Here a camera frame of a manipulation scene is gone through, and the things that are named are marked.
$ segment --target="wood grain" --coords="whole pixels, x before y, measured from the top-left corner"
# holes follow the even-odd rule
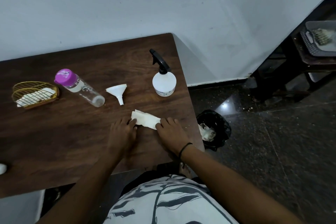
[[[177,78],[169,97],[156,94],[149,49],[167,61]],[[94,107],[60,88],[61,98],[31,110],[16,107],[11,88],[23,81],[53,83],[55,73],[68,68],[101,93],[106,102]],[[0,62],[0,197],[76,182],[107,145],[112,121],[134,109],[180,120],[193,143],[204,150],[186,81],[172,34],[161,34]],[[127,83],[124,105],[105,89]],[[156,130],[139,127],[137,144],[114,172],[171,161],[157,141]]]

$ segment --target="black bracelet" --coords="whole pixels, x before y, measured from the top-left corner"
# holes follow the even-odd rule
[[[182,150],[180,150],[180,153],[178,154],[178,159],[179,159],[179,160],[181,160],[181,154],[182,154],[183,150],[184,150],[189,144],[192,144],[192,143],[187,143],[187,144],[182,148]]]

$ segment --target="spray bottle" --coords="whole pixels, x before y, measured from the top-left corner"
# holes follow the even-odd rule
[[[150,49],[153,56],[153,65],[159,64],[159,72],[153,77],[153,87],[156,93],[162,97],[170,96],[174,93],[176,77],[170,72],[171,69],[166,61],[155,50]]]

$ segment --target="black and white shirt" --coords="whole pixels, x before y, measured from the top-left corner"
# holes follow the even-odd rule
[[[104,224],[238,224],[205,185],[179,175],[143,183],[124,194]]]

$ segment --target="purple bottle cap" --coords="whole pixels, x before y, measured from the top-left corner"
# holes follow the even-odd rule
[[[71,86],[77,80],[77,75],[71,71],[70,69],[61,69],[55,75],[55,80],[57,84],[61,84],[62,86]]]

